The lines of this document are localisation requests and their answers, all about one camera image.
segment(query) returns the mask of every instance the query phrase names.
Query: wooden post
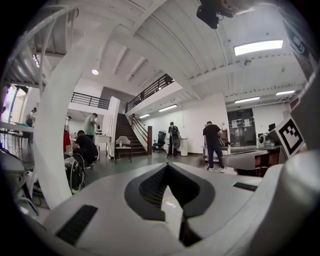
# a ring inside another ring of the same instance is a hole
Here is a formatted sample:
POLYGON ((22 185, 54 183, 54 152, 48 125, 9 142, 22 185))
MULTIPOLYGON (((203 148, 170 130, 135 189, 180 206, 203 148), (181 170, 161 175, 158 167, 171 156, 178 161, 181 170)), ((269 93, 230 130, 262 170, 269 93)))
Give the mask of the wooden post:
POLYGON ((147 153, 152 155, 152 126, 148 126, 147 153))
POLYGON ((134 128, 134 118, 136 118, 136 114, 132 114, 132 119, 131 119, 131 128, 134 128))

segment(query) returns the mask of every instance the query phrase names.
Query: man in green shirt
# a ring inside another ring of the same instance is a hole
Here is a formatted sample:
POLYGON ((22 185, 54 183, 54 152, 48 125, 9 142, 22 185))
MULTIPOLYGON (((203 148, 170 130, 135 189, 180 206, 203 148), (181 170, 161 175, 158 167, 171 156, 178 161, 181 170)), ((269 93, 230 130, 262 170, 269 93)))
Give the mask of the man in green shirt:
POLYGON ((87 135, 91 140, 94 139, 95 136, 95 125, 99 125, 96 122, 96 118, 98 115, 96 113, 93 113, 92 115, 89 115, 85 121, 84 121, 84 133, 87 135))

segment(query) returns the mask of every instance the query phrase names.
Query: staircase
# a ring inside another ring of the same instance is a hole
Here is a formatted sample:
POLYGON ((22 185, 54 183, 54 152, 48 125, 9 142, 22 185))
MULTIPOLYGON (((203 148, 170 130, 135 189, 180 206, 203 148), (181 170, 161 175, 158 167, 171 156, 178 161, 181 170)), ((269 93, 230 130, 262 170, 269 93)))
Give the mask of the staircase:
MULTIPOLYGON (((120 136, 126 136, 131 141, 132 157, 136 156, 148 156, 145 148, 141 145, 137 136, 131 128, 131 125, 124 114, 118 114, 115 129, 115 139, 117 140, 120 136)), ((128 152, 118 152, 120 157, 129 156, 128 152)))

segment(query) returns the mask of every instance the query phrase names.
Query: balcony railing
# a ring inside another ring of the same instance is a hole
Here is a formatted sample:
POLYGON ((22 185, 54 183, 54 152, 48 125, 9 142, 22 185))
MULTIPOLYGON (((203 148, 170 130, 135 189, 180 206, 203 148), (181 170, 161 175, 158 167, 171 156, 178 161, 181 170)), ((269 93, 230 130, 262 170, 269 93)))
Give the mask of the balcony railing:
POLYGON ((71 102, 107 110, 110 100, 74 92, 71 102))
POLYGON ((125 112, 132 110, 136 105, 143 102, 146 98, 155 94, 159 90, 164 87, 172 84, 175 80, 172 79, 169 75, 165 74, 161 76, 157 81, 153 82, 148 88, 143 90, 138 96, 136 96, 133 100, 128 102, 125 106, 125 112))

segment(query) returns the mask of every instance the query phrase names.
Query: doorway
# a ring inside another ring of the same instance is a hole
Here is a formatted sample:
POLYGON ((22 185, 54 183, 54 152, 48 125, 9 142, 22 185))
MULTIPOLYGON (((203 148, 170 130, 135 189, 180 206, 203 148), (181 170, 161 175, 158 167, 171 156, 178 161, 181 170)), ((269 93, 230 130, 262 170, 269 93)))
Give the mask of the doorway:
POLYGON ((256 127, 252 108, 228 112, 232 147, 256 146, 256 127))

